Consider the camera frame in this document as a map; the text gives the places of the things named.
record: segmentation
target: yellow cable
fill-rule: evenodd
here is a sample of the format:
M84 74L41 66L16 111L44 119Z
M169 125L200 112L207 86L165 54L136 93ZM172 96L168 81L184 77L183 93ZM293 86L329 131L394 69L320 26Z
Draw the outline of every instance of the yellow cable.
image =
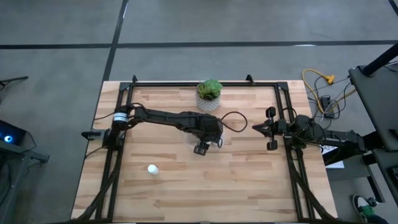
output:
M332 84L333 84L333 81L334 81L334 79L335 79L335 75L324 75L324 74L322 74L322 73L320 73L320 72L318 72L318 71L316 71L316 70L314 70L314 69L310 69L310 68L305 69L305 70L301 73L301 76L302 76L302 78L303 78L304 84L311 90L313 96L315 97L315 100L316 100L316 102L317 102L319 111L321 111L321 113L324 113L318 96L314 93L314 90L311 88L311 86L310 86L310 85L307 83L307 81L305 80L305 73L306 73L306 72L313 72L313 73L316 73L316 74L322 76L322 77L326 80L326 82L327 82L329 85L332 85ZM347 98L348 96L351 96L351 95L352 95L353 93L355 93L355 92L356 92L356 89L351 90L350 92L348 92L347 94L345 94L344 96L342 96L340 99L338 99L338 100L336 101L336 103L335 103L329 110L332 110L333 108L335 108L335 107L337 106L337 104L338 104L341 100L343 100L344 98Z
M335 79L335 75L324 75L324 74L322 74L322 73L320 73L320 72L318 72L318 71L316 71L316 70L314 70L314 69L305 69L305 70L301 73L301 76L302 76L302 78L303 78L304 84L311 90L313 96L315 97L315 100L317 101L317 105L318 105L319 111L321 111L321 113L323 113L323 109L322 109L321 103L320 103L320 101L319 101L319 99L318 99L318 96L314 93L314 91L313 91L313 89L311 88L311 86L310 86L310 85L307 83L307 81L305 80L305 73L306 73L306 72L313 72L313 73L316 73L316 74L322 76L322 77L327 81L327 83L328 83L329 85L333 84L333 80Z

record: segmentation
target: white paper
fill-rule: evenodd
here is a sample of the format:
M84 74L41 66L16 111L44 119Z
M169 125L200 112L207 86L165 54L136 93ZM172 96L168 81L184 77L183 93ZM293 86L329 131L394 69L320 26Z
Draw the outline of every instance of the white paper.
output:
M337 149L337 147L335 147L335 146L320 146L320 147L323 149L322 154L325 154L325 153L328 153L330 151ZM343 163L343 161L339 161L334 164L330 164L330 165L326 166L326 168L327 169L344 169L344 163Z

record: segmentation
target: gray floor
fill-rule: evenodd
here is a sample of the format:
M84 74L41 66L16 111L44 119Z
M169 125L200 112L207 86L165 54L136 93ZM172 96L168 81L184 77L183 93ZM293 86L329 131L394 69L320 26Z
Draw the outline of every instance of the gray floor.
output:
M122 0L0 0L1 44L110 43ZM130 0L119 42L307 41L398 39L398 17L387 0L136 1ZM314 68L346 78L389 45L118 49L110 80L297 80ZM108 49L0 50L0 78L28 75L0 92L0 118L29 130L49 163L31 168L15 223L67 220L72 209ZM309 73L313 83L316 75ZM320 90L336 96L348 80ZM373 125L357 94L331 129L360 134ZM381 175L373 167L378 179ZM330 182L338 215L358 221L349 196L372 196L366 179ZM396 204L376 207L390 223Z

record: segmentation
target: white pot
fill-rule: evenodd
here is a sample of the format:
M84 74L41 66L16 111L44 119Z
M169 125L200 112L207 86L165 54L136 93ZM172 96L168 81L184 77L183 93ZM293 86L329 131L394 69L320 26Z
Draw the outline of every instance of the white pot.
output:
M204 99L200 98L197 91L195 93L197 96L197 107L204 112L214 111L220 105L221 94L219 94L218 97L215 98L214 100L209 101L209 100L204 100Z

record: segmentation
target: black tripod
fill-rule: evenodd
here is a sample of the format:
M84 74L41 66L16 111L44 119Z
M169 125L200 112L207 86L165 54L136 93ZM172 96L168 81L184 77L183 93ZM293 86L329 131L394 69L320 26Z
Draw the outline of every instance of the black tripod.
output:
M6 85L8 85L12 81L25 80L25 79L28 79L28 78L29 77L18 77L18 78L10 78L10 79L7 79L7 80L0 80L0 85L2 86L1 89L6 87Z

